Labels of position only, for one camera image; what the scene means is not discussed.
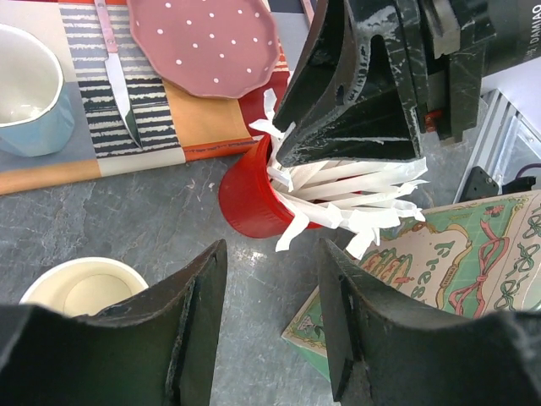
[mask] light blue mug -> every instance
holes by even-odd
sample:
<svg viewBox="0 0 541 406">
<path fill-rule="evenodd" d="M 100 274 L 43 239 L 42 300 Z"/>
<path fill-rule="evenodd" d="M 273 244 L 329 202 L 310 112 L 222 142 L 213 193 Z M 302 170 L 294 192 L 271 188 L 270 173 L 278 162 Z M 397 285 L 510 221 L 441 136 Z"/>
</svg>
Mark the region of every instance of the light blue mug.
<svg viewBox="0 0 541 406">
<path fill-rule="evenodd" d="M 59 152 L 75 121 L 60 62 L 32 34 L 0 24 L 0 150 Z"/>
</svg>

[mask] pink knife handle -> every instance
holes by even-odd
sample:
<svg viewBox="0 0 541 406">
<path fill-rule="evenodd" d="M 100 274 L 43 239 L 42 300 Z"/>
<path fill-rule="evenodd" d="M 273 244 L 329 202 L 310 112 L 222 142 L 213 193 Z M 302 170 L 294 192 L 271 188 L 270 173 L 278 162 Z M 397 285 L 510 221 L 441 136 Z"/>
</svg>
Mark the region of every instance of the pink knife handle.
<svg viewBox="0 0 541 406">
<path fill-rule="evenodd" d="M 103 33 L 107 52 L 118 53 L 117 41 L 115 40 L 115 34 L 112 31 L 111 19 L 107 12 L 105 0 L 94 0 L 94 4 L 96 5 L 96 11 L 98 13 L 98 19 L 100 20 L 101 32 Z"/>
<path fill-rule="evenodd" d="M 306 19 L 308 20 L 308 25 L 312 25 L 312 20 L 314 19 L 314 8 L 312 7 L 312 2 L 310 2 L 310 0 L 301 0 L 301 2 L 303 4 L 304 13 L 306 14 Z"/>
</svg>

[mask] black device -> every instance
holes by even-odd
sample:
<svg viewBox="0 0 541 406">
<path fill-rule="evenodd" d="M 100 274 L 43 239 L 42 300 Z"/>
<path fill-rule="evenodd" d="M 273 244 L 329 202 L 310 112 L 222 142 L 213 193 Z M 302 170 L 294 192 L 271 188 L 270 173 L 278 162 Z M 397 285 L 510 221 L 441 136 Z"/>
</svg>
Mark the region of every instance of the black device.
<svg viewBox="0 0 541 406">
<path fill-rule="evenodd" d="M 484 76 L 541 56 L 541 0 L 319 0 L 274 124 L 284 166 L 460 141 Z"/>
<path fill-rule="evenodd" d="M 499 192 L 500 186 L 481 167 L 473 167 L 467 177 L 459 201 L 462 203 L 495 197 Z"/>
<path fill-rule="evenodd" d="M 97 315 L 0 304 L 0 405 L 208 406 L 226 282 L 222 240 Z"/>
<path fill-rule="evenodd" d="M 335 402 L 541 405 L 538 311 L 469 320 L 436 309 L 363 271 L 329 240 L 320 241 L 318 273 Z"/>
</svg>

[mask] paper cup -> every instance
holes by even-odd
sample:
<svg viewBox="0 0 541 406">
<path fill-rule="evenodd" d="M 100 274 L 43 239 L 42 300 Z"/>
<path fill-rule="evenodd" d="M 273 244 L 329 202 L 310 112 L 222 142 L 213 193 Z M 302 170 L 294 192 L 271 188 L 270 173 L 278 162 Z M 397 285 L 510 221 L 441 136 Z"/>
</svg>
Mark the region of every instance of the paper cup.
<svg viewBox="0 0 541 406">
<path fill-rule="evenodd" d="M 68 316 L 95 315 L 149 285 L 133 268 L 108 258 L 80 258 L 41 275 L 20 300 Z"/>
<path fill-rule="evenodd" d="M 218 192 L 226 221 L 252 239 L 283 234 L 293 220 L 293 214 L 278 200 L 269 181 L 270 154 L 271 138 L 266 136 L 226 172 Z M 320 227 L 313 222 L 308 225 Z"/>
</svg>

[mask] polka dot plate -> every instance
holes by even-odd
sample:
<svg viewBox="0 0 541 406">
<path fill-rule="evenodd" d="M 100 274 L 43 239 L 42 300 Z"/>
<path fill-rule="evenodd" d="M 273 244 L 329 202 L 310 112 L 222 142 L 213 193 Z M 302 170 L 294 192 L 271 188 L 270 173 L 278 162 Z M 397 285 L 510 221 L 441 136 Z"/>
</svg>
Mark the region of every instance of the polka dot plate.
<svg viewBox="0 0 541 406">
<path fill-rule="evenodd" d="M 261 0 L 128 0 L 132 36 L 164 79 L 193 96 L 238 99 L 280 57 Z"/>
</svg>

